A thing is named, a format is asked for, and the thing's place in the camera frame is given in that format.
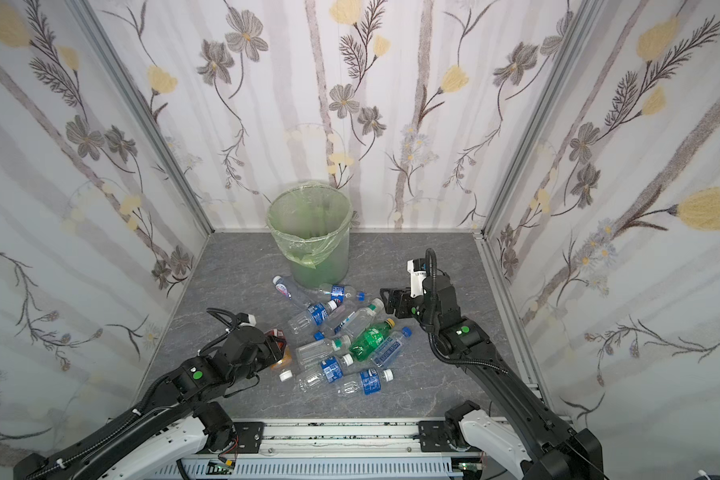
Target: gray marble surface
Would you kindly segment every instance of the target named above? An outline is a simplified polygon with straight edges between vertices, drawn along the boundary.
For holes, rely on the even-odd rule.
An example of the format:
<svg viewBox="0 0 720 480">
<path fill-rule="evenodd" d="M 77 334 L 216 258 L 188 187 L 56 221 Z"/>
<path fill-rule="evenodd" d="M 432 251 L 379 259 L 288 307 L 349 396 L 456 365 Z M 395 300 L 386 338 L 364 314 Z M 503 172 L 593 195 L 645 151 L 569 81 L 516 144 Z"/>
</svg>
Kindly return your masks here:
<svg viewBox="0 0 720 480">
<path fill-rule="evenodd" d="M 344 283 L 374 296 L 383 287 L 404 287 L 410 283 L 406 262 L 424 256 L 429 246 L 438 255 L 438 266 L 451 276 L 462 314 L 488 332 L 501 355 L 514 368 L 471 234 L 351 234 L 349 272 Z M 223 332 L 222 325 L 205 313 L 209 306 L 253 313 L 258 327 L 264 331 L 284 327 L 297 308 L 275 292 L 272 277 L 277 274 L 288 274 L 288 262 L 271 235 L 212 235 L 155 354 L 146 382 L 178 367 Z M 346 402 L 330 389 L 301 393 L 294 388 L 293 381 L 280 382 L 265 370 L 257 387 L 221 400 L 221 404 L 233 418 L 442 416 L 467 399 L 488 408 L 489 398 L 466 373 L 432 356 L 426 335 L 415 320 L 398 321 L 396 328 L 402 326 L 410 326 L 414 333 L 406 350 L 391 365 L 394 380 L 385 384 L 381 392 Z M 289 337 L 288 340 L 292 345 L 308 342 L 308 338 Z M 233 389 L 254 381 L 243 380 Z"/>
</svg>

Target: green plastic bottle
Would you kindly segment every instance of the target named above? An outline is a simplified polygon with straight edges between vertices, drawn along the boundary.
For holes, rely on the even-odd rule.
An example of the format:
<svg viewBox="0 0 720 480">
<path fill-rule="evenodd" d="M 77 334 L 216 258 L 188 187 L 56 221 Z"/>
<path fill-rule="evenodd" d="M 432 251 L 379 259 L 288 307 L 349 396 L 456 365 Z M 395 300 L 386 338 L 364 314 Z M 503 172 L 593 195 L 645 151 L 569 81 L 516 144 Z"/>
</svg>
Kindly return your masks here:
<svg viewBox="0 0 720 480">
<path fill-rule="evenodd" d="M 376 347 L 381 345 L 389 331 L 394 327 L 394 320 L 387 318 L 380 323 L 372 323 L 349 347 L 349 353 L 357 362 L 367 359 Z"/>
</svg>

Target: floral wallpaper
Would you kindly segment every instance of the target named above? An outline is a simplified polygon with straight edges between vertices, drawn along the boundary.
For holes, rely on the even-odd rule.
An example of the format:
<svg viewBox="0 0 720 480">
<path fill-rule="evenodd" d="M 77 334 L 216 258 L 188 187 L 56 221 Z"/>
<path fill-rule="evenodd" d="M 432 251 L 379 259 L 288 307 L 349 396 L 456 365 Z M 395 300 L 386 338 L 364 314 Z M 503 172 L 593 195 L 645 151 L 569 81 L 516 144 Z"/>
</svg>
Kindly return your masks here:
<svg viewBox="0 0 720 480">
<path fill-rule="evenodd" d="M 488 234 L 612 478 L 720 475 L 720 2 L 605 2 Z"/>
<path fill-rule="evenodd" d="M 215 227 L 304 180 L 353 224 L 481 228 L 570 0 L 93 0 Z"/>
<path fill-rule="evenodd" d="M 0 477 L 131 404 L 206 238 L 76 25 L 0 0 Z"/>
</svg>

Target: mesh trash can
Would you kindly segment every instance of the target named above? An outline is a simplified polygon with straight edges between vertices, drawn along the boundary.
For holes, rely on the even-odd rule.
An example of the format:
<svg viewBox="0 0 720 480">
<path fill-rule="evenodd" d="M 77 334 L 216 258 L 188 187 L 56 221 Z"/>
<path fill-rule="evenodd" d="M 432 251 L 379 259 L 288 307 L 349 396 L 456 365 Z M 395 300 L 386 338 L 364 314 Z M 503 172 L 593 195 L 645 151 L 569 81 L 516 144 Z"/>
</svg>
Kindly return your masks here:
<svg viewBox="0 0 720 480">
<path fill-rule="evenodd" d="M 339 283 L 347 274 L 352 204 L 336 188 L 309 182 L 272 202 L 266 222 L 301 285 Z"/>
</svg>

